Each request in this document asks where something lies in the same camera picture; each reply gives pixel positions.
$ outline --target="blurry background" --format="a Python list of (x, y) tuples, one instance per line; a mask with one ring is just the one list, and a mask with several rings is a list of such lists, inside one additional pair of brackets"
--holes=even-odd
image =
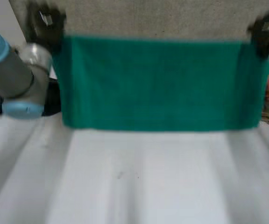
[[(28, 0), (9, 0), (22, 30)], [(246, 39), (269, 0), (53, 0), (70, 33), (181, 39)]]

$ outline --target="gray wall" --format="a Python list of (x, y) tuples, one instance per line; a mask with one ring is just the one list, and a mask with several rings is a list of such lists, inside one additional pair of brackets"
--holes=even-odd
[(21, 45), (25, 42), (8, 0), (0, 0), (0, 34), (11, 45)]
[[(10, 0), (23, 26), (26, 0)], [(246, 39), (269, 0), (54, 0), (68, 32), (152, 38)]]

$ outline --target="towel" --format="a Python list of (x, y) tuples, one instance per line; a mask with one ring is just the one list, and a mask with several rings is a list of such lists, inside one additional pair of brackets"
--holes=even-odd
[(256, 127), (267, 62), (244, 42), (67, 36), (53, 56), (64, 124), (121, 131)]

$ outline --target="white surface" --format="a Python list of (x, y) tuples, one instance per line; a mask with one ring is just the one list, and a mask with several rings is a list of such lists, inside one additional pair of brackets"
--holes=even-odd
[(0, 0), (0, 34), (10, 45), (21, 46), (25, 38), (8, 0)]
[(269, 126), (195, 134), (72, 131), (60, 115), (12, 123), (0, 142), (0, 224), (25, 223), (269, 224)]

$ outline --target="green towel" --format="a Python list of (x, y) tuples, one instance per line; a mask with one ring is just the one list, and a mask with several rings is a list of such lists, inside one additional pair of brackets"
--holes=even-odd
[(128, 131), (258, 125), (269, 73), (243, 42), (68, 36), (54, 56), (64, 123)]

